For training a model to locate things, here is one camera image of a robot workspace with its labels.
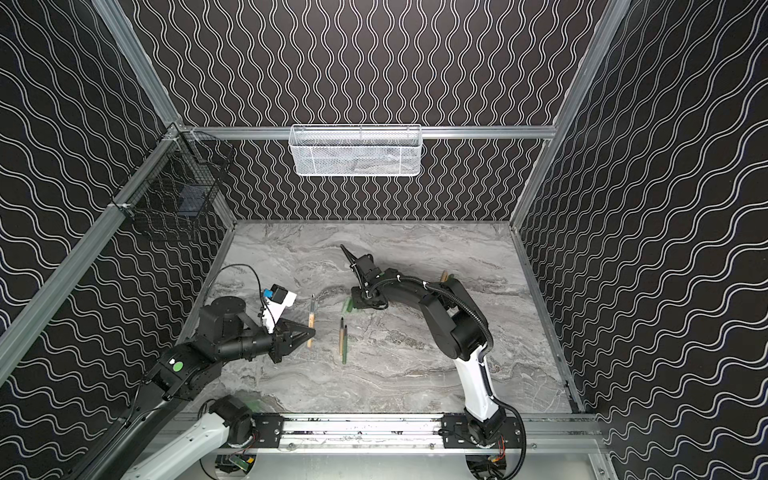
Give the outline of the dark green marker pen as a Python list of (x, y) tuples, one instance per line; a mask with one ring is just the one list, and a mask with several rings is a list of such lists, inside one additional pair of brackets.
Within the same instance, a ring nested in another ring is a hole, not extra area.
[(342, 364), (347, 364), (348, 359), (348, 328), (347, 325), (343, 327), (342, 330), (342, 340), (341, 340), (342, 346), (341, 346), (341, 358), (342, 358)]

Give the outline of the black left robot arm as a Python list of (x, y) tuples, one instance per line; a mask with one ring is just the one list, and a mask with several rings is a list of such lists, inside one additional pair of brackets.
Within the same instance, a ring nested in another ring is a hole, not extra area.
[(166, 351), (144, 374), (127, 410), (66, 477), (122, 476), (158, 433), (220, 377), (225, 364), (262, 355), (277, 364), (315, 334), (313, 328), (291, 320), (278, 320), (269, 329), (246, 314), (243, 299), (215, 299), (200, 310), (194, 335)]

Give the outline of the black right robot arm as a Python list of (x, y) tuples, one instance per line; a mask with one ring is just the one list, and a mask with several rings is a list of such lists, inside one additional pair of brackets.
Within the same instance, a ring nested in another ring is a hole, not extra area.
[(428, 282), (399, 270), (380, 269), (371, 254), (356, 256), (342, 249), (358, 285), (351, 289), (355, 309), (385, 310), (404, 304), (422, 314), (438, 349), (452, 359), (465, 399), (466, 437), (490, 446), (500, 437), (506, 413), (495, 397), (486, 356), (494, 340), (488, 320), (456, 278)]

